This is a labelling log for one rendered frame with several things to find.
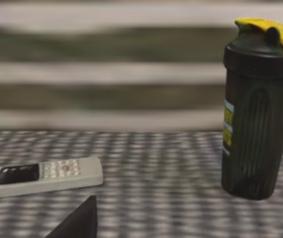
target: white remote control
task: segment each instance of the white remote control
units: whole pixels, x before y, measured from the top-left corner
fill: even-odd
[[[0,197],[95,186],[102,183],[101,162],[95,156],[0,167]]]

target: remote control screen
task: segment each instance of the remote control screen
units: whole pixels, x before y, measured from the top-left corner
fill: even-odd
[[[0,170],[0,185],[39,180],[39,164],[3,167]]]

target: black and white checkered fabric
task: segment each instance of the black and white checkered fabric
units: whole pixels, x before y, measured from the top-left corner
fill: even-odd
[[[0,199],[0,238],[43,238],[97,195],[99,238],[283,238],[283,162],[274,195],[220,187],[221,133],[0,131],[0,166],[101,159],[104,185]]]

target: bottle body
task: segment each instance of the bottle body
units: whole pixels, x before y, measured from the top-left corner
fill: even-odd
[[[274,191],[283,155],[283,77],[227,69],[222,187],[253,200]]]

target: bottle label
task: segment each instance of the bottle label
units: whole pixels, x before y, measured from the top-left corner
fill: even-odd
[[[223,151],[226,155],[230,155],[232,146],[232,134],[233,134],[233,116],[234,105],[227,100],[224,101],[224,121],[223,121]]]

